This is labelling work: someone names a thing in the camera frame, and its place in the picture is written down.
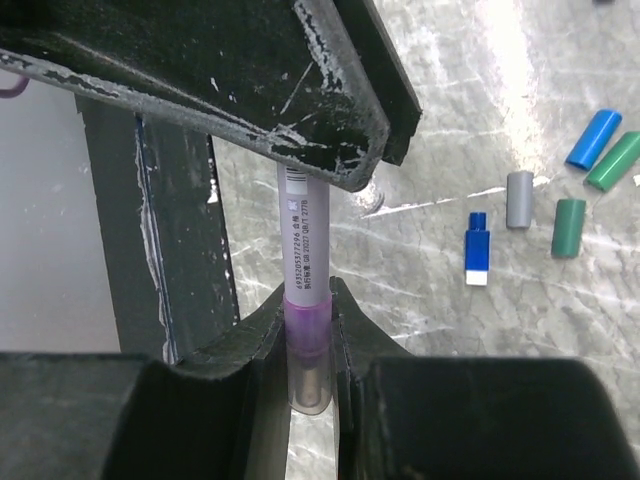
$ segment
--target green marker cap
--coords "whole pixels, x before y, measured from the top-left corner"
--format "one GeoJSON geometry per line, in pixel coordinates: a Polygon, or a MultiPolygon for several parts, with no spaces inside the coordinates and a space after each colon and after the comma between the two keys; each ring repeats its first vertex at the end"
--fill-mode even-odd
{"type": "Polygon", "coordinates": [[[640,157],[640,132],[627,132],[587,176],[587,183],[608,192],[640,157]]]}
{"type": "Polygon", "coordinates": [[[577,198],[563,198],[556,205],[551,255],[559,258],[575,258],[580,253],[580,239],[584,225],[587,202],[577,198]]]}

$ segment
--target blue marker cap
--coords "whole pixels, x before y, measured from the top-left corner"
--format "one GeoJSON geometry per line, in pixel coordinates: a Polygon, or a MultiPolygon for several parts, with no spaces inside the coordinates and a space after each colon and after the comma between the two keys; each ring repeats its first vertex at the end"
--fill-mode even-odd
{"type": "Polygon", "coordinates": [[[467,285],[485,286],[489,277],[489,240],[487,214],[472,212],[465,235],[464,269],[467,285]]]}
{"type": "Polygon", "coordinates": [[[581,170],[591,170],[621,121],[622,115],[615,110],[599,110],[569,153],[566,163],[581,170]]]}

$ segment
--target white tip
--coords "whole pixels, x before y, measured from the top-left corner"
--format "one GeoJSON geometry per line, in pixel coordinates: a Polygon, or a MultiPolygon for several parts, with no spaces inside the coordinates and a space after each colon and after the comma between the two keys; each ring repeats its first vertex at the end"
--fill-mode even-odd
{"type": "Polygon", "coordinates": [[[481,272],[478,270],[467,270],[467,285],[475,285],[478,287],[486,287],[489,280],[489,272],[481,272]]]}

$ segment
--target gray marker cap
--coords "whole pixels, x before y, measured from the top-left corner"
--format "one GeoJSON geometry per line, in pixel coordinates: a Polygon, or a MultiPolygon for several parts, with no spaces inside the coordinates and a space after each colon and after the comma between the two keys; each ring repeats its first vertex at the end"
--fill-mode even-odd
{"type": "Polygon", "coordinates": [[[533,172],[507,175],[507,228],[529,228],[533,212],[533,172]]]}

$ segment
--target barcode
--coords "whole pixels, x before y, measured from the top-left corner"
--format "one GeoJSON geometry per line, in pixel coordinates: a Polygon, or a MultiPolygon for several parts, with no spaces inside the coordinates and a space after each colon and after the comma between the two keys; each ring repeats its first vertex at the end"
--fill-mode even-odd
{"type": "Polygon", "coordinates": [[[307,195],[307,174],[295,168],[285,168],[285,188],[291,195],[307,195]]]}

